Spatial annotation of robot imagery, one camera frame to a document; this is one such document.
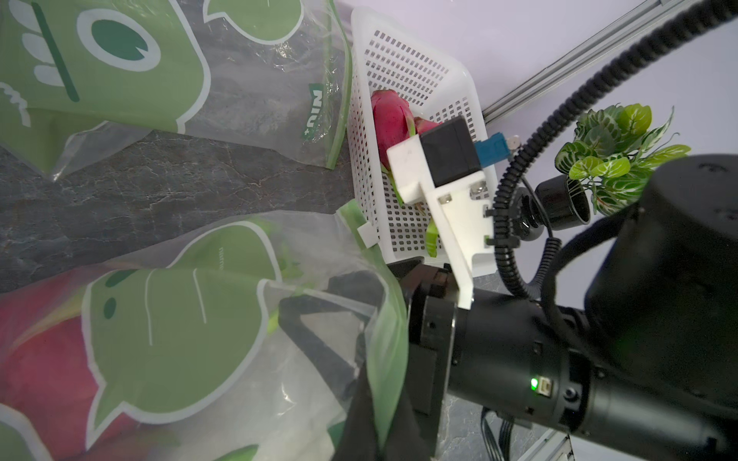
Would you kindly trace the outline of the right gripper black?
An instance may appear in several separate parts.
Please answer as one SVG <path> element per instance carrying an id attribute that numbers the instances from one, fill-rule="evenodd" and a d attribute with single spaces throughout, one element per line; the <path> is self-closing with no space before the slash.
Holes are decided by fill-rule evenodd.
<path id="1" fill-rule="evenodd" d="M 407 304 L 406 389 L 425 451 L 434 455 L 453 353 L 457 283 L 450 265 L 426 265 L 421 257 L 394 262 L 388 268 L 398 280 Z M 380 307 L 384 301 L 384 286 L 373 272 L 357 271 L 331 278 L 327 292 L 346 299 L 335 303 L 308 295 L 284 298 L 279 303 L 278 323 L 311 361 L 336 400 L 351 403 L 367 356 L 365 330 L 362 328 L 357 334 L 351 363 L 306 326 L 302 317 L 350 312 L 366 325 L 369 305 Z"/>

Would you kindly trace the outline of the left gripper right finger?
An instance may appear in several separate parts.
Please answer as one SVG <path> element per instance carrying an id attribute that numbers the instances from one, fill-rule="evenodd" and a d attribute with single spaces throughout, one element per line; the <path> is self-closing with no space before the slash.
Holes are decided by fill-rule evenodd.
<path id="1" fill-rule="evenodd" d="M 421 437 L 411 399 L 401 393 L 388 433 L 382 459 L 388 461 L 429 461 L 428 447 Z"/>

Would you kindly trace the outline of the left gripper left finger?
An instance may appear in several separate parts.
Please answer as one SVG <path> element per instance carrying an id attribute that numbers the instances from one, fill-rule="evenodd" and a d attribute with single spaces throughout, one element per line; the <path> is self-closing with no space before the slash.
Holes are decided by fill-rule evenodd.
<path id="1" fill-rule="evenodd" d="M 365 368 L 359 373 L 356 393 L 332 459 L 335 461 L 378 459 L 373 397 Z"/>

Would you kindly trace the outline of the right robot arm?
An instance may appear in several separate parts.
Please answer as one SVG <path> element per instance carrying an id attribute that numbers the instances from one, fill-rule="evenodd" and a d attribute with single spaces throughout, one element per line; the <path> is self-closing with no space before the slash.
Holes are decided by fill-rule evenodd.
<path id="1" fill-rule="evenodd" d="M 480 429 L 505 460 L 513 424 L 534 423 L 650 460 L 737 456 L 737 159 L 652 156 L 657 169 L 611 181 L 607 217 L 567 244 L 550 238 L 532 282 L 514 251 L 513 189 L 572 122 L 640 70 L 737 17 L 733 1 L 703 1 L 623 52 L 583 84 L 532 135 L 505 171 L 493 228 L 507 293 L 471 289 L 461 268 L 407 259 L 386 266 L 401 286 L 386 332 L 397 363 L 382 382 L 359 373 L 337 460 L 428 460 L 440 407 L 454 394 L 503 417 Z"/>

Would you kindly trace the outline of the zip-top bag green print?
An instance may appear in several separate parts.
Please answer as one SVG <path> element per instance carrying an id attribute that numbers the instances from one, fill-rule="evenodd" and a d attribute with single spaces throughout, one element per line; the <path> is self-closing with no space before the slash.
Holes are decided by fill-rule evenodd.
<path id="1" fill-rule="evenodd" d="M 350 312 L 303 322 L 354 363 L 363 328 L 378 459 L 404 388 L 407 311 L 381 253 L 359 236 L 356 202 L 333 214 L 272 211 L 224 219 L 152 247 L 77 269 L 81 319 L 98 390 L 86 448 L 113 422 L 136 422 L 142 460 L 334 460 L 351 403 L 339 403 L 279 326 L 279 303 L 343 302 L 329 280 L 371 271 L 384 286 L 364 325 Z M 1 456 L 55 460 L 30 421 L 1 402 Z"/>
<path id="2" fill-rule="evenodd" d="M 154 131 L 331 169 L 351 69 L 331 1 L 5 1 L 1 145 L 52 180 Z"/>

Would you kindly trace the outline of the pink dragon fruit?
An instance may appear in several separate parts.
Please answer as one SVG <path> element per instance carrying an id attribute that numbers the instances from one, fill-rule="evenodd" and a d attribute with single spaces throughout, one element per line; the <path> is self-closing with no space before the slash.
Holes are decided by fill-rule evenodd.
<path id="1" fill-rule="evenodd" d="M 439 123 L 424 119 L 422 117 L 415 117 L 414 119 L 415 132 L 417 134 L 424 134 L 439 126 Z"/>
<path id="2" fill-rule="evenodd" d="M 409 103 L 394 90 L 377 90 L 371 96 L 377 145 L 382 166 L 390 170 L 387 150 L 416 134 Z"/>

